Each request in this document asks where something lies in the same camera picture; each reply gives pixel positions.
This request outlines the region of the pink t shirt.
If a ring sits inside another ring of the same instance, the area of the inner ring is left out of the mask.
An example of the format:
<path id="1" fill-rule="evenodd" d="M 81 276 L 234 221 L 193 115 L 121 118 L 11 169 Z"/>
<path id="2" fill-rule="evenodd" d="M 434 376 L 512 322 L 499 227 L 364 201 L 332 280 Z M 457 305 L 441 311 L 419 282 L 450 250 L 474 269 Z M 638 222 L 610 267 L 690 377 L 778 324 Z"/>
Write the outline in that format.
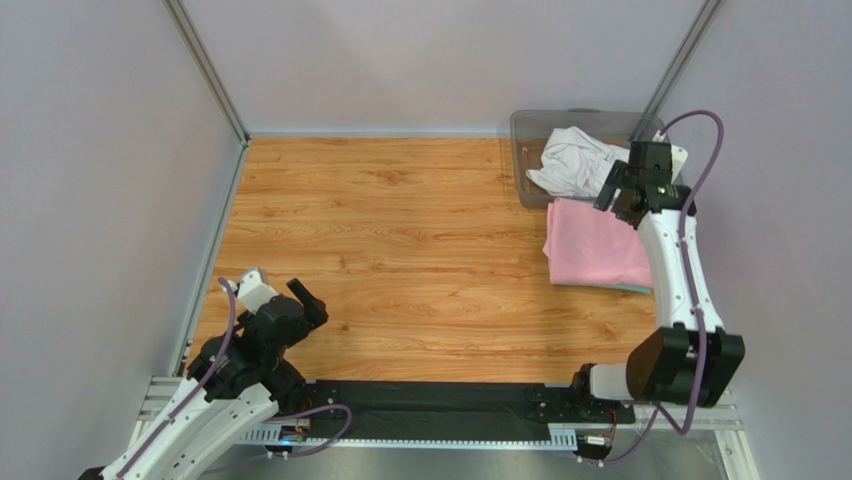
<path id="1" fill-rule="evenodd" d="M 638 233 L 586 202 L 557 198 L 548 205 L 543 253 L 551 284 L 653 287 Z"/>

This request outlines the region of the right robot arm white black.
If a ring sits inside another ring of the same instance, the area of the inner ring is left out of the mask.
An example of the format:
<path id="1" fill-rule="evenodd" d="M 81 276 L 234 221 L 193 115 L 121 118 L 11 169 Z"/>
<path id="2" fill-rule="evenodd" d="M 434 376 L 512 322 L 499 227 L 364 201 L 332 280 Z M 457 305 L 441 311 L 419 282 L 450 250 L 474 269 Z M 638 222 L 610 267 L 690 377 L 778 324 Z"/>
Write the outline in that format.
<path id="1" fill-rule="evenodd" d="M 594 206 L 630 225 L 645 249 L 656 329 L 621 364 L 585 364 L 571 387 L 583 401 L 714 407 L 741 365 L 744 339 L 727 332 L 697 248 L 697 208 L 675 180 L 671 144 L 632 142 Z"/>

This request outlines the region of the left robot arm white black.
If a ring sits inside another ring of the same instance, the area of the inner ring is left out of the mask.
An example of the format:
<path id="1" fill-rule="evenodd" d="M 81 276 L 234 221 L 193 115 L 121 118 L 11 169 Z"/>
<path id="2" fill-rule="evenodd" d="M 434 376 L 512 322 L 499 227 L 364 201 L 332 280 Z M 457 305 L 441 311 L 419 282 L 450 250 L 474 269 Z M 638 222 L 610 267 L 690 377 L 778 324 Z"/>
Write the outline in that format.
<path id="1" fill-rule="evenodd" d="M 298 279 L 288 295 L 277 292 L 259 268 L 219 283 L 229 302 L 225 333 L 203 345 L 152 425 L 82 478 L 197 479 L 260 423 L 302 412 L 307 381 L 284 353 L 328 321 L 325 303 Z"/>

